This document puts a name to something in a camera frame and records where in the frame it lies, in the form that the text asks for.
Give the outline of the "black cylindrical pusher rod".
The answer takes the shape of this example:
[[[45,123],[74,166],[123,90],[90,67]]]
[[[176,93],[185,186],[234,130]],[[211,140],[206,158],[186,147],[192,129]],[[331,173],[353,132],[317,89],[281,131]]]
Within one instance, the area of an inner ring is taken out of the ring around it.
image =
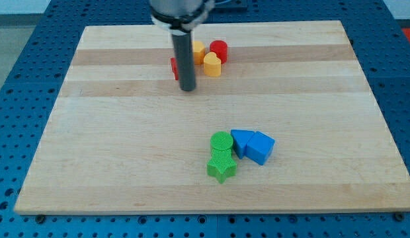
[[[179,87],[183,91],[193,91],[196,88],[196,74],[191,33],[173,30],[171,37],[179,76]]]

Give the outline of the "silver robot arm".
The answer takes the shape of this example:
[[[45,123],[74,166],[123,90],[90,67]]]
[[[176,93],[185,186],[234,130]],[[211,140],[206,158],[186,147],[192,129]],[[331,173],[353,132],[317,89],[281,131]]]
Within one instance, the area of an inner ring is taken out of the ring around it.
[[[214,6],[214,0],[149,0],[152,21],[171,35],[183,91],[196,88],[192,31],[208,18]]]

